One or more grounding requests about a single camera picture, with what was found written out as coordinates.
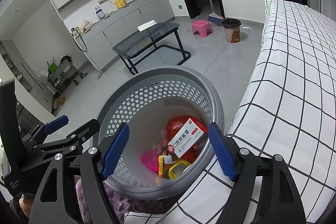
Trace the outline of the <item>left hand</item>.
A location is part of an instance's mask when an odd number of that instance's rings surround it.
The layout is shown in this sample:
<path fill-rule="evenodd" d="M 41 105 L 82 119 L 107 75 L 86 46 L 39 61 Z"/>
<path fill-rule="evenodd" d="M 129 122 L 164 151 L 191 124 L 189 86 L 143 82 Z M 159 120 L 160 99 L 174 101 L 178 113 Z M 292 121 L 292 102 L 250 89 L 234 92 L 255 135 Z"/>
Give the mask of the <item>left hand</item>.
<path fill-rule="evenodd" d="M 23 211 L 23 214 L 29 218 L 31 214 L 31 209 L 33 207 L 34 198 L 31 196 L 22 195 L 19 199 L 19 206 Z"/>

